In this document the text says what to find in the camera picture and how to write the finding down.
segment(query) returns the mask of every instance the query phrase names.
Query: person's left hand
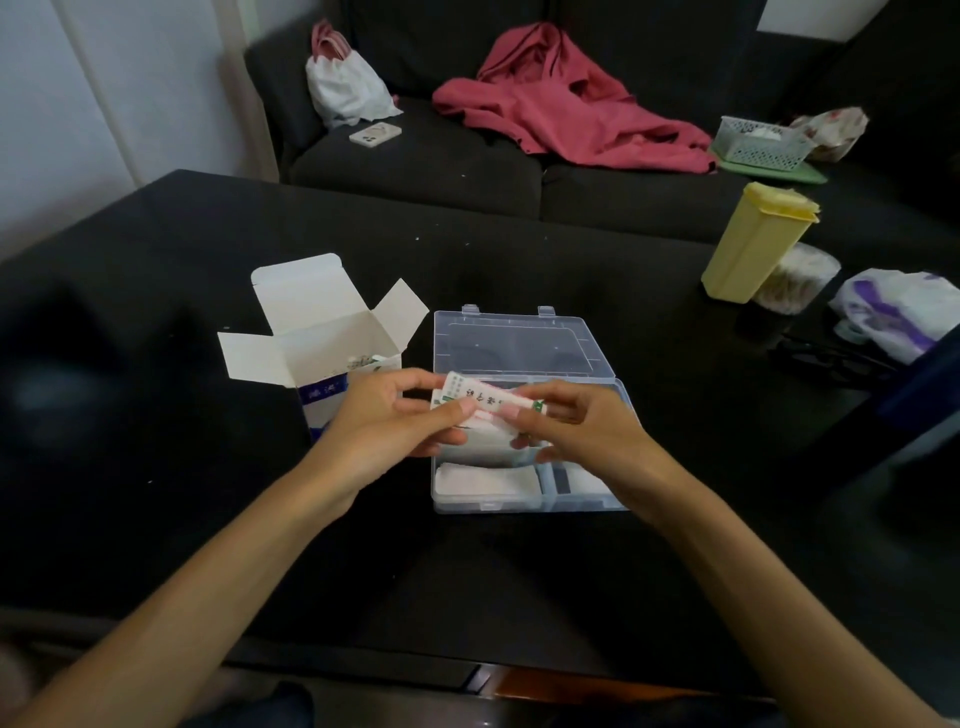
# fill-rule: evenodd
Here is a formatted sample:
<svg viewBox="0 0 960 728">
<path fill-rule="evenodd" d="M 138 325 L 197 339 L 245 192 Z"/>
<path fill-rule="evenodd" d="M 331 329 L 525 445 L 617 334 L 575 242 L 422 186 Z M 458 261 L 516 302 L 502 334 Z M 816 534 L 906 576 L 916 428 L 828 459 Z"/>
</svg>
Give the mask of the person's left hand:
<svg viewBox="0 0 960 728">
<path fill-rule="evenodd" d="M 356 494 L 407 455 L 436 455 L 440 443 L 462 445 L 455 429 L 476 411 L 473 400 L 455 400 L 430 409 L 427 400 L 403 397 L 411 389 L 441 389 L 444 376 L 401 369 L 351 379 L 347 395 L 323 437 L 290 475 L 317 483 L 339 515 Z"/>
</svg>

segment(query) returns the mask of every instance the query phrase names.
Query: hand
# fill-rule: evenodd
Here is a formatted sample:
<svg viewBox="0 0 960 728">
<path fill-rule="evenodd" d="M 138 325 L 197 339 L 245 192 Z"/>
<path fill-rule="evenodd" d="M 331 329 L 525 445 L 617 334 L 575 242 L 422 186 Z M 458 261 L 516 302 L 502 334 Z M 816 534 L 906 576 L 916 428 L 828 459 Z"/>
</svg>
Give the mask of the hand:
<svg viewBox="0 0 960 728">
<path fill-rule="evenodd" d="M 525 448 L 536 438 L 550 446 L 539 462 L 568 460 L 603 480 L 634 513 L 659 526 L 676 496 L 699 486 L 683 466 L 658 445 L 614 390 L 555 379 L 517 387 L 517 394 L 546 400 L 547 415 L 501 404 L 500 416 L 525 433 L 514 440 Z"/>
<path fill-rule="evenodd" d="M 336 417 L 290 475 L 322 479 L 323 495 L 339 518 L 361 488 L 407 455 L 430 457 L 440 452 L 441 443 L 467 441 L 466 433 L 454 427 L 476 411 L 476 402 L 449 401 L 431 410 L 427 400 L 403 397 L 411 389 L 443 386 L 442 375 L 423 369 L 353 377 Z"/>
</svg>

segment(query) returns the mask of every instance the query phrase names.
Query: pink jacket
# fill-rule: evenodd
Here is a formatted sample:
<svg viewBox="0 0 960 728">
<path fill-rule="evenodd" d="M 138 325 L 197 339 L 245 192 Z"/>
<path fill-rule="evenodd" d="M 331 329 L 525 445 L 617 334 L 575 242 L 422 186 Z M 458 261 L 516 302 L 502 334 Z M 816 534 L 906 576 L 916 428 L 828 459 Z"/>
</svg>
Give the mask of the pink jacket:
<svg viewBox="0 0 960 728">
<path fill-rule="evenodd" d="M 636 104 L 552 23 L 513 28 L 493 44 L 477 80 L 451 79 L 433 94 L 441 114 L 493 129 L 528 155 L 618 169 L 703 174 L 714 168 L 710 137 Z"/>
</svg>

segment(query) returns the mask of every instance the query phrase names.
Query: plastic basket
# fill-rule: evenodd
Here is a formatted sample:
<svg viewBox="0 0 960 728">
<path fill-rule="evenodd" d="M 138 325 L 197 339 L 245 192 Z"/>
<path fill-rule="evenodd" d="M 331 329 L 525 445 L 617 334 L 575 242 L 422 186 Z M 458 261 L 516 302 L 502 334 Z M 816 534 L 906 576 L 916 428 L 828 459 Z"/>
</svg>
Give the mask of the plastic basket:
<svg viewBox="0 0 960 728">
<path fill-rule="evenodd" d="M 713 149 L 726 161 L 792 172 L 816 143 L 798 129 L 722 116 Z"/>
</svg>

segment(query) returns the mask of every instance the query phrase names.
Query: medicine box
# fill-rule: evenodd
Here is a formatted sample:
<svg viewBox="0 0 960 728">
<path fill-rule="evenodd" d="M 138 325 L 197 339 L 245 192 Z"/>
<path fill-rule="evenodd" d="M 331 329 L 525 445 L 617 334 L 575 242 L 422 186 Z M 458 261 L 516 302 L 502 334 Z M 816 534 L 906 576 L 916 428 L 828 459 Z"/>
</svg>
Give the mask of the medicine box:
<svg viewBox="0 0 960 728">
<path fill-rule="evenodd" d="M 323 433 L 356 373 L 399 369 L 429 310 L 398 280 L 374 310 L 333 253 L 257 268 L 253 293 L 273 336 L 219 332 L 233 379 L 296 388 L 313 440 Z M 383 358 L 348 372 L 351 357 Z"/>
<path fill-rule="evenodd" d="M 434 314 L 434 372 L 459 372 L 503 389 L 553 378 L 611 387 L 633 409 L 583 319 L 487 314 L 475 305 Z M 433 458 L 439 513 L 619 511 L 598 478 L 572 463 L 534 463 L 536 449 L 443 446 Z"/>
</svg>

